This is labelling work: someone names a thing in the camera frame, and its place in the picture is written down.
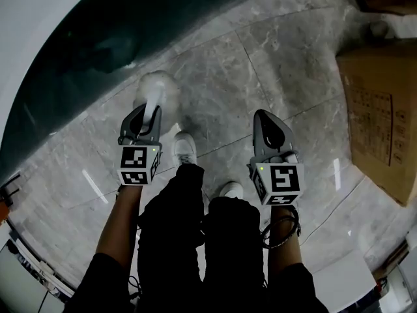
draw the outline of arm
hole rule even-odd
[[[135,249],[137,215],[142,194],[141,186],[125,186],[98,241],[96,253],[106,254],[129,273]]]
[[[291,212],[284,207],[273,206],[271,210],[271,224],[281,216],[291,216]],[[285,237],[294,224],[282,222],[271,228],[270,242],[276,242]],[[279,280],[279,275],[286,267],[301,262],[298,237],[294,234],[284,245],[269,250],[268,255],[268,283],[273,286]]]
[[[287,215],[291,215],[291,212],[284,207],[272,207],[271,223]],[[285,237],[292,226],[292,222],[282,222],[274,226],[270,232],[271,244]],[[270,302],[274,305],[274,297],[279,298],[276,304],[282,312],[328,312],[315,296],[313,277],[302,264],[296,234],[282,246],[269,250],[268,287]]]
[[[98,241],[96,254],[68,312],[124,312],[130,304],[128,277],[135,247],[141,186],[121,190]]]

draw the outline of box label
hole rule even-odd
[[[387,166],[392,153],[392,96],[351,87],[349,115],[352,144]]]

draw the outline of wrist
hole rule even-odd
[[[271,221],[282,217],[282,216],[292,216],[293,213],[288,210],[286,207],[282,206],[272,206],[271,207]]]
[[[118,200],[123,199],[124,203],[132,202],[132,203],[139,203],[140,198],[142,195],[142,186],[131,186],[125,185],[121,186],[119,189],[119,195],[117,197]]]

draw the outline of black sleeve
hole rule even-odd
[[[110,256],[95,254],[64,313],[128,312],[129,305],[128,275]]]
[[[315,296],[313,276],[302,263],[290,265],[280,273],[275,286],[270,288],[270,296],[271,306],[279,312],[328,313]]]

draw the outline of forearm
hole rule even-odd
[[[141,186],[125,186],[104,226],[96,253],[104,253],[130,272],[134,253]]]
[[[271,224],[281,216],[291,215],[287,209],[279,206],[273,206],[271,210]],[[274,243],[284,238],[294,226],[294,223],[287,221],[277,224],[271,228],[270,243]],[[294,233],[289,240],[277,248],[269,250],[268,255],[268,283],[273,285],[278,279],[278,275],[286,267],[301,263],[300,245],[298,243],[297,234]]]

